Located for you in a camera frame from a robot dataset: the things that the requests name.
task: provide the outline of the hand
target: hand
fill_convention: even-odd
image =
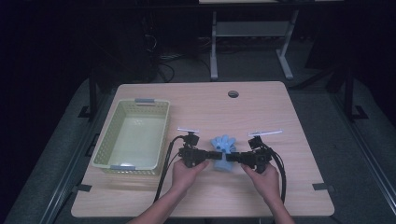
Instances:
[[[282,201],[279,192],[279,173],[273,165],[270,163],[266,164],[265,171],[262,174],[254,172],[245,164],[241,164],[241,166],[253,181],[256,190],[269,206]]]
[[[186,193],[195,182],[198,174],[203,171],[208,164],[209,161],[203,161],[194,167],[188,168],[182,159],[176,161],[172,173],[171,189]]]

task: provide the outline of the handheld controller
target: handheld controller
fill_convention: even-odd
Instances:
[[[259,136],[254,136],[254,138],[248,140],[248,143],[252,151],[232,152],[231,154],[226,154],[226,159],[227,161],[243,163],[251,169],[256,168],[256,172],[261,174],[265,170],[265,164],[272,159],[272,149],[265,145]]]
[[[207,159],[221,160],[221,152],[205,151],[195,147],[198,144],[199,137],[194,132],[189,132],[183,139],[184,144],[178,150],[178,156],[183,159],[187,167],[191,168]]]

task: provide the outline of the metal frame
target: metal frame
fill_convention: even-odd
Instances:
[[[285,56],[298,13],[298,9],[294,10],[290,21],[217,21],[217,12],[214,11],[212,21],[212,50],[210,52],[210,79],[215,81],[219,78],[216,56],[217,36],[284,36],[285,42],[281,49],[276,50],[276,56],[279,59],[285,77],[287,79],[293,79],[293,74]]]

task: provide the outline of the blue cloth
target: blue cloth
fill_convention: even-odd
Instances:
[[[236,151],[236,147],[233,145],[235,143],[235,138],[230,138],[227,134],[222,137],[216,137],[210,140],[212,146],[217,152],[222,152],[222,159],[215,161],[215,169],[219,171],[231,172],[233,169],[233,163],[231,161],[226,161],[225,154],[231,154],[231,152]]]

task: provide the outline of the wooden table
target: wooden table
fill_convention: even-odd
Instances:
[[[239,96],[231,98],[229,91]],[[171,103],[170,124],[166,139],[178,135],[177,127],[197,129],[200,149],[214,150],[210,139],[228,134],[236,138],[237,151],[249,151],[248,133],[282,129],[283,133],[266,135],[263,142],[276,151],[285,163],[288,181],[285,205],[292,216],[330,216],[334,212],[327,190],[314,190],[323,183],[304,131],[287,90],[281,82],[209,82],[175,84],[134,84],[119,87],[105,125],[119,99],[154,98]],[[176,141],[173,155],[182,147]],[[168,172],[163,193],[170,188]],[[110,175],[88,166],[83,185],[72,208],[75,217],[136,217],[145,211],[155,196],[158,176]],[[254,189],[250,179],[235,164],[231,173],[213,169],[210,164],[198,176],[188,195],[171,217],[268,217],[271,212]]]

